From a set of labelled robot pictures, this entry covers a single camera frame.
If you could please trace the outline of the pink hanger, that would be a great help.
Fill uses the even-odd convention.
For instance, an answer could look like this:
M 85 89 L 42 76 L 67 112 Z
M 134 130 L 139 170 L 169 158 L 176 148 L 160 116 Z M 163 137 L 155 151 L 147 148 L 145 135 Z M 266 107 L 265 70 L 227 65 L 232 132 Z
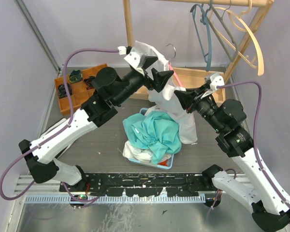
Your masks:
M 172 65 L 171 65 L 171 60 L 174 59 L 174 58 L 176 57 L 176 48 L 175 48 L 174 45 L 171 44 L 171 43 L 169 43 L 169 44 L 166 45 L 166 47 L 168 47 L 168 46 L 171 46 L 171 47 L 173 48 L 173 51 L 174 51 L 174 55 L 173 55 L 173 57 L 169 58 L 168 67 L 169 67 L 170 70 L 172 70 L 172 71 L 174 72 L 174 78 L 175 78 L 175 80 L 177 81 L 178 85 L 179 85 L 180 87 L 183 87 L 182 82 L 181 82 L 179 76 L 177 75 L 176 71 L 174 70 L 174 68 L 173 68 Z

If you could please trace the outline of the grey metal hanger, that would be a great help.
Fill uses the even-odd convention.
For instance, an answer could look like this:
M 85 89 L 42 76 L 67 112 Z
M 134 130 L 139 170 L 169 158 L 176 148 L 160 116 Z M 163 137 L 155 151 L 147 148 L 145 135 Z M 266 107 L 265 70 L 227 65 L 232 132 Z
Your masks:
M 207 17 L 209 26 L 211 27 L 212 31 L 214 32 L 214 34 L 215 34 L 216 38 L 218 39 L 221 47 L 225 51 L 225 53 L 226 53 L 227 57 L 229 58 L 230 62 L 234 62 L 236 57 L 237 57 L 237 55 L 238 55 L 238 51 L 239 51 L 238 44 L 235 41 L 235 38 L 233 37 L 232 33 L 230 32 L 228 26 L 223 21 L 223 16 L 220 16 L 219 13 L 217 12 L 217 10 L 213 7 L 213 0 L 210 0 L 208 11 L 211 11 L 216 16 L 216 18 L 219 20 L 220 24 L 222 25 L 222 27 L 226 31 L 227 35 L 231 39 L 231 45 L 233 45 L 234 48 L 235 48 L 235 51 L 234 51 L 233 55 L 230 54 L 230 52 L 228 51 L 228 48 L 226 47 L 226 45 L 224 43 L 224 41 L 228 42 L 228 40 L 224 40 L 222 38 L 222 36 L 219 34 L 219 31 L 215 28 L 214 24 L 212 23 L 210 17 L 209 16 Z

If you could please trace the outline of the orange t shirt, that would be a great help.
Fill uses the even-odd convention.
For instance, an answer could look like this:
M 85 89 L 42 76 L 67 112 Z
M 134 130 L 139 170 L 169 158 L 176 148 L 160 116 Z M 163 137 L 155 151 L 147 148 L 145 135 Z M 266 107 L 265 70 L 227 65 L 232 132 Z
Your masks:
M 161 166 L 168 166 L 168 159 L 167 160 L 164 160 L 163 162 L 160 162 L 158 163 L 158 165 L 161 165 Z

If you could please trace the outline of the white t shirt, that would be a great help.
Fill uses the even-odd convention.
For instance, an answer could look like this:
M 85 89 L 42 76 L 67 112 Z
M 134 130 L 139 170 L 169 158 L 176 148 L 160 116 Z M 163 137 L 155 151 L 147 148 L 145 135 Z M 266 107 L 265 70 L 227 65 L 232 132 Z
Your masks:
M 135 148 L 131 145 L 129 141 L 125 142 L 122 154 L 125 158 L 135 159 L 152 164 L 159 164 L 172 157 L 171 154 L 164 154 L 163 156 L 156 158 L 156 156 L 150 149 Z

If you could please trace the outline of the beige wooden hanger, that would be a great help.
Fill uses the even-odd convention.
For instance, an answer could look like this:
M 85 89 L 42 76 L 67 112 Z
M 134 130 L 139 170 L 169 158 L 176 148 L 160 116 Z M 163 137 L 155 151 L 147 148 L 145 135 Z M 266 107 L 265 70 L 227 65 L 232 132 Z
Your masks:
M 226 42 L 235 52 L 235 58 L 227 67 L 227 70 L 224 74 L 226 79 L 229 79 L 233 71 L 235 70 L 238 62 L 242 59 L 244 60 L 251 68 L 257 70 L 257 76 L 262 76 L 264 74 L 264 60 L 263 54 L 261 51 L 261 47 L 259 42 L 255 36 L 255 32 L 257 32 L 261 23 L 263 22 L 268 10 L 273 4 L 272 0 L 237 0 L 233 2 L 232 0 L 222 0 L 221 3 L 225 6 L 246 6 L 247 9 L 243 10 L 240 13 L 235 13 L 226 7 L 216 6 L 212 8 L 211 14 L 214 14 L 217 11 L 221 11 L 223 13 L 227 13 L 228 18 L 232 25 L 239 31 L 243 32 L 245 35 L 243 36 L 239 45 L 235 45 L 229 39 L 227 39 L 221 32 L 218 32 L 218 38 L 222 39 L 223 42 Z M 255 13 L 251 23 L 248 25 L 243 16 L 250 13 L 252 8 L 258 8 Z M 251 60 L 248 56 L 244 55 L 244 52 L 248 48 L 248 45 L 252 43 L 256 55 Z

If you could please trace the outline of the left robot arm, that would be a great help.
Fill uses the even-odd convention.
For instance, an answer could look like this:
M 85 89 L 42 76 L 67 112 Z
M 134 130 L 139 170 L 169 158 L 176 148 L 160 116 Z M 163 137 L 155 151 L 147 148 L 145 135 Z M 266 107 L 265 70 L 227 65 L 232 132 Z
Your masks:
M 146 69 L 158 60 L 157 56 L 137 58 L 129 54 L 128 57 L 136 66 L 131 67 L 127 75 L 120 78 L 114 68 L 102 68 L 92 81 L 93 95 L 69 119 L 35 141 L 19 143 L 35 183 L 53 179 L 70 185 L 75 191 L 83 191 L 87 187 L 84 171 L 78 165 L 70 166 L 59 161 L 58 154 L 78 138 L 108 122 L 117 114 L 116 107 L 142 86 L 162 91 L 174 73 L 152 68 L 152 76 L 148 76 Z

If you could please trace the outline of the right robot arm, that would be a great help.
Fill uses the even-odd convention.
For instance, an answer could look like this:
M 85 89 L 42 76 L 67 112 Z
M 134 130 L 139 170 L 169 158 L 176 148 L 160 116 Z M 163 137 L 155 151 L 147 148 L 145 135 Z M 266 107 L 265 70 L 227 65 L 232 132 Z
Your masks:
M 234 99 L 218 106 L 209 85 L 186 91 L 176 90 L 182 108 L 197 112 L 218 134 L 216 141 L 245 173 L 252 184 L 248 188 L 230 177 L 225 170 L 212 165 L 202 172 L 202 184 L 207 190 L 222 190 L 243 205 L 255 223 L 266 232 L 276 232 L 290 224 L 290 195 L 279 185 L 264 163 L 257 147 L 256 136 L 242 127 L 246 114 L 242 104 Z

